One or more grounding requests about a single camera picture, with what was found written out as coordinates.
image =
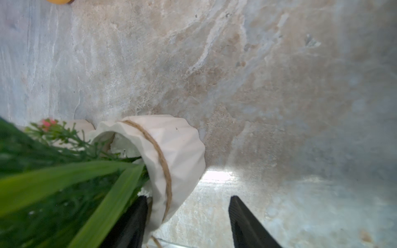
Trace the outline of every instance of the green grass blade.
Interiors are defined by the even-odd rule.
[[[96,248],[119,219],[142,174],[144,165],[126,169],[95,212],[79,230],[68,248]]]
[[[116,161],[70,163],[0,179],[0,217],[75,183],[134,167]]]

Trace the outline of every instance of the potted plant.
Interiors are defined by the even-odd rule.
[[[197,130],[181,118],[102,122],[89,141],[65,124],[47,119],[23,133],[0,119],[0,247],[99,247],[148,182],[147,241],[205,168]]]

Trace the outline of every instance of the jute twine band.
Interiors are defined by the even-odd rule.
[[[152,240],[156,244],[157,248],[162,248],[160,242],[155,237],[152,236]]]
[[[166,210],[164,212],[164,217],[163,217],[163,222],[167,216],[167,213],[170,209],[171,206],[171,200],[172,200],[172,190],[171,190],[171,174],[170,174],[170,169],[168,168],[168,164],[166,161],[166,158],[164,157],[163,151],[160,149],[160,146],[157,144],[157,142],[154,140],[154,138],[139,124],[130,121],[130,120],[125,120],[122,121],[122,123],[127,124],[131,127],[134,127],[141,131],[143,133],[143,136],[145,139],[147,139],[150,143],[153,144],[154,148],[156,149],[158,153],[158,160],[160,162],[161,168],[163,168],[163,173],[164,177],[166,178],[166,195],[167,195],[167,202],[166,202]]]

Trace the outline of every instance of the yellow object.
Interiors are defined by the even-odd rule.
[[[47,0],[47,1],[49,1],[50,3],[53,3],[53,4],[67,4],[71,0]]]

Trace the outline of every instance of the white ceramic pot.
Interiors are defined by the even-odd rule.
[[[166,193],[166,177],[156,145],[138,128],[122,121],[138,124],[158,144],[170,172],[171,198]],[[119,122],[103,121],[95,131],[89,132],[86,136],[91,142],[113,138],[111,151],[125,153],[127,157],[142,156],[149,173],[153,195],[145,239],[164,221],[171,218],[193,191],[205,169],[205,146],[199,139],[197,129],[182,118],[171,115],[145,115],[126,117]],[[165,214],[167,203],[169,209]]]

